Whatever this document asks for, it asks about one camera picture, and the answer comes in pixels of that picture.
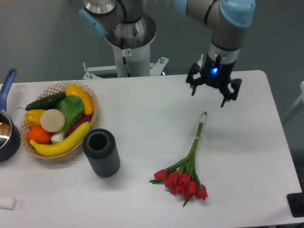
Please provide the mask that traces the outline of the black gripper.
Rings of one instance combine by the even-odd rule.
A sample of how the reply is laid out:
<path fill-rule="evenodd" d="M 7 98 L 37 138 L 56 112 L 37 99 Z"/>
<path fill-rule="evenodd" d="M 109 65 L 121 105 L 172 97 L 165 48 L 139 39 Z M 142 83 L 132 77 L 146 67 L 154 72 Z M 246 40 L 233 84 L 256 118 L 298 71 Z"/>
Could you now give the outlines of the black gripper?
<path fill-rule="evenodd" d="M 223 101 L 220 107 L 223 107 L 225 102 L 230 100 L 236 101 L 242 79 L 231 79 L 231 73 L 236 61 L 231 63 L 222 63 L 223 57 L 221 55 L 212 59 L 209 55 L 206 57 L 203 68 L 194 63 L 186 77 L 186 83 L 192 89 L 191 95 L 196 93 L 197 86 L 207 84 L 208 86 L 220 89 L 223 94 Z"/>

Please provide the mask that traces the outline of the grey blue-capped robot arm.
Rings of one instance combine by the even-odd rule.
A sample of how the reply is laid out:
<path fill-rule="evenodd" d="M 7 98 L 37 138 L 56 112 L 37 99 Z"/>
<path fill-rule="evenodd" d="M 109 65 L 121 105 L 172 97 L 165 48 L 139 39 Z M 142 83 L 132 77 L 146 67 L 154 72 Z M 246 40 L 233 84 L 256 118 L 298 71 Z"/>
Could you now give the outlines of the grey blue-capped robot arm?
<path fill-rule="evenodd" d="M 150 44 L 156 24 L 144 13 L 140 0 L 85 0 L 79 17 L 87 29 L 105 37 L 113 47 L 117 75 L 150 75 Z M 206 84 L 218 89 L 223 102 L 236 100 L 241 79 L 230 77 L 247 29 L 252 23 L 253 0 L 176 0 L 175 8 L 213 32 L 204 65 L 191 66 L 186 82 L 192 90 Z"/>

